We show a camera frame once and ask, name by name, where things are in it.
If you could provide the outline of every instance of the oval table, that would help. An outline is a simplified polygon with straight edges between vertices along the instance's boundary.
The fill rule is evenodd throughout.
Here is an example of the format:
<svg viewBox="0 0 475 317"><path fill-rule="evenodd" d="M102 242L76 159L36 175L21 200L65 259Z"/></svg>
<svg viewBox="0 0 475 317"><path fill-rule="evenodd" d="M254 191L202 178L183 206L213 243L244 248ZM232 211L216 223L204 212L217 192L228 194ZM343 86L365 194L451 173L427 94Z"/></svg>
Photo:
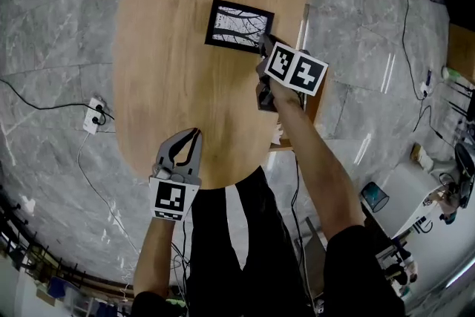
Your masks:
<svg viewBox="0 0 475 317"><path fill-rule="evenodd" d="M226 0L275 14L272 33L295 46L306 0ZM269 150L277 114L259 111L257 54L205 45L213 0L120 0L114 43L117 140L151 175L163 141L203 132L202 188L250 175Z"/></svg>

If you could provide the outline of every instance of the power strip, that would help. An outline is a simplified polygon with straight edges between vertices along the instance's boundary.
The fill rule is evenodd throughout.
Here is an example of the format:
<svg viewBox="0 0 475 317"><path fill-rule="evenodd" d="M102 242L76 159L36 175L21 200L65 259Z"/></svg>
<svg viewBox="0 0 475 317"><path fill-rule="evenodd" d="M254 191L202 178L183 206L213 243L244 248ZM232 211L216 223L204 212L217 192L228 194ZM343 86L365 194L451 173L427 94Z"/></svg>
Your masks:
<svg viewBox="0 0 475 317"><path fill-rule="evenodd" d="M88 112L86 114L86 118L84 119L84 123L82 124L82 127L89 132L92 135L95 135L97 132L97 123L103 118L102 114L99 113L96 110L96 107L100 105L102 107L102 110L104 109L105 103L100 101L97 98L92 97L91 101L89 102L89 107L93 108L94 110L91 110L88 108Z"/></svg>

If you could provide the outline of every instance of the marble floor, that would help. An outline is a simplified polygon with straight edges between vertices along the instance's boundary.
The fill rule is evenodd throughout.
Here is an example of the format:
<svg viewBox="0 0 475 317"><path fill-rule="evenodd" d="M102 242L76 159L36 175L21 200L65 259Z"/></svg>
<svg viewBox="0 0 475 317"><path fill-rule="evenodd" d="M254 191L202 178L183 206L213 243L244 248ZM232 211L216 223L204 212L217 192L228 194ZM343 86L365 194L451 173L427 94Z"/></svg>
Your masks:
<svg viewBox="0 0 475 317"><path fill-rule="evenodd" d="M430 129L428 115L418 130L420 102L412 89L402 50L406 0L308 0L305 48L330 65L330 80L316 128L342 162L356 190L383 183L406 160L414 142L438 158L451 147ZM0 76L40 105L87 102L99 94L114 109L111 43L117 0L0 0ZM450 142L459 116L447 99L464 97L441 82L448 41L445 7L410 0L407 53L416 87L433 71L426 105L432 126ZM66 108L34 111L0 84L0 161L8 195L24 205L22 213L39 239L80 270L120 281L137 256L108 207L89 187L76 163L86 133L84 111ZM150 212L148 185L123 161L114 124L84 145L81 164L108 200L135 246L141 247ZM272 154L264 163L270 186L292 236L296 228L290 201L296 187L293 153ZM247 227L234 187L227 189L229 227L243 264ZM304 219L318 216L304 184L297 203ZM185 223L188 236L192 224ZM183 233L176 228L175 243Z"/></svg>

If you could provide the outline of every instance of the forearm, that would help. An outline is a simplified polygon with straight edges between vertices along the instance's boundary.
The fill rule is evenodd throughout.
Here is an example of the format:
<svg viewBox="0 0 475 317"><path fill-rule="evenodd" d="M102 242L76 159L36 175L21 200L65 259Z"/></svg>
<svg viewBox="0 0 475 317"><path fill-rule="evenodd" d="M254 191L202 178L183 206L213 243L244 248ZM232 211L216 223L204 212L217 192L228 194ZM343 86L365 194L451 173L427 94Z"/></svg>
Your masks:
<svg viewBox="0 0 475 317"><path fill-rule="evenodd" d="M363 224L351 179L295 100L275 100L327 239Z"/></svg>
<svg viewBox="0 0 475 317"><path fill-rule="evenodd" d="M141 292L153 292L167 297L174 225L172 221L159 218L150 222L135 269L135 296Z"/></svg>

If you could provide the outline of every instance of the black picture frame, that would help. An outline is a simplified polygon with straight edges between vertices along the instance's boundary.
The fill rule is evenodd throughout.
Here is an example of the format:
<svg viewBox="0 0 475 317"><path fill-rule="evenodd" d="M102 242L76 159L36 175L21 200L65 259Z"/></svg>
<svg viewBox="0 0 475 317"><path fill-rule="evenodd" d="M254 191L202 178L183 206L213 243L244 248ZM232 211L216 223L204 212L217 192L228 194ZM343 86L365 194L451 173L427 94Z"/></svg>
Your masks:
<svg viewBox="0 0 475 317"><path fill-rule="evenodd" d="M265 28L265 31L264 31L264 33L266 33L266 34L271 33L272 24L274 22L274 15L275 14L272 13L272 12L265 11L265 10L260 10L258 8L249 7L249 6L246 6L246 5L243 5L243 4L233 3L231 1L213 0L213 4L212 4L212 8L211 8L211 14L209 16L208 30L206 31L205 44L214 45L216 47L230 48L230 49L242 50L242 51L245 51L245 52L259 54L260 51L259 51L258 46L243 45L243 44L239 44L237 42L229 42L229 41L213 39L214 25L215 25L215 22L216 22L219 7L229 7L229 8L233 8L235 10L242 10L243 12L255 13L259 16L267 17L266 28Z"/></svg>

